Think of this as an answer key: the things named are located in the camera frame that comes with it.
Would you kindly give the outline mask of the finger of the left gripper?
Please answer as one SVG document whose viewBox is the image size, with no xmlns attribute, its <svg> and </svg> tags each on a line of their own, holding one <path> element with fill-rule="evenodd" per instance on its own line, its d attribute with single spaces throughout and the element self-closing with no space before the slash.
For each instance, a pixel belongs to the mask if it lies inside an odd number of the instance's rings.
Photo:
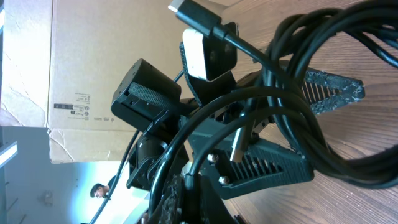
<svg viewBox="0 0 398 224">
<path fill-rule="evenodd" d="M 361 80 L 312 68 L 306 71 L 302 90 L 316 115 L 361 101 L 365 97 Z"/>
</svg>

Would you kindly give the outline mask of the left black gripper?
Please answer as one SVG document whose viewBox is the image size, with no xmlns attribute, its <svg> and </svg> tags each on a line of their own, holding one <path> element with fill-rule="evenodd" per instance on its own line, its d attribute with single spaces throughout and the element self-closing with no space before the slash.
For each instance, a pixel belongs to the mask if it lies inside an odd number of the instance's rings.
<svg viewBox="0 0 398 224">
<path fill-rule="evenodd" d="M 259 137 L 269 118 L 228 128 L 229 121 L 207 119 L 188 138 L 192 169 L 210 178 L 224 200 L 252 192 L 313 180 L 313 167 L 302 156 Z"/>
</svg>

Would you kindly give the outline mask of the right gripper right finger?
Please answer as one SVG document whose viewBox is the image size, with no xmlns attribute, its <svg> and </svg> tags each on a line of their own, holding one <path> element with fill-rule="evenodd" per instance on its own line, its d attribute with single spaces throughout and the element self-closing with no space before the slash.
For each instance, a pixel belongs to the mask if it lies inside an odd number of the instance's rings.
<svg viewBox="0 0 398 224">
<path fill-rule="evenodd" d="M 220 196 L 215 192 L 208 177 L 200 176 L 200 223 L 238 224 Z"/>
</svg>

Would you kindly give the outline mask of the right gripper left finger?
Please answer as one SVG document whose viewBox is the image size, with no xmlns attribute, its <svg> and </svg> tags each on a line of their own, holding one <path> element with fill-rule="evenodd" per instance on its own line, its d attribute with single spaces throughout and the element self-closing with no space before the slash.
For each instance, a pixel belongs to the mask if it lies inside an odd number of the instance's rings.
<svg viewBox="0 0 398 224">
<path fill-rule="evenodd" d="M 184 178 L 175 175 L 155 212 L 149 217 L 149 224 L 179 224 L 182 221 L 184 191 Z"/>
</svg>

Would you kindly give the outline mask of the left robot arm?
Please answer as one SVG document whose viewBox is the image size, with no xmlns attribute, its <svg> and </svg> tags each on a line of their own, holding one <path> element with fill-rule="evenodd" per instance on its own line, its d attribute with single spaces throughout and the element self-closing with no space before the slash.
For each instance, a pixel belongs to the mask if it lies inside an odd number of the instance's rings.
<svg viewBox="0 0 398 224">
<path fill-rule="evenodd" d="M 181 99 L 178 85 L 145 60 L 138 60 L 113 95 L 112 113 L 142 132 L 129 155 L 128 187 L 149 190 L 172 136 L 186 123 L 188 114 L 222 93 L 251 86 L 254 73 L 235 80 L 231 73 L 214 82 L 188 79 L 194 98 Z M 360 101 L 365 96 L 361 80 L 308 69 L 303 92 L 315 114 L 332 111 Z M 272 118 L 255 121 L 241 161 L 231 160 L 238 137 L 230 134 L 209 153 L 200 173 L 209 177 L 222 199 L 231 199 L 262 189 L 311 181 L 310 163 L 291 149 L 259 137 Z"/>
</svg>

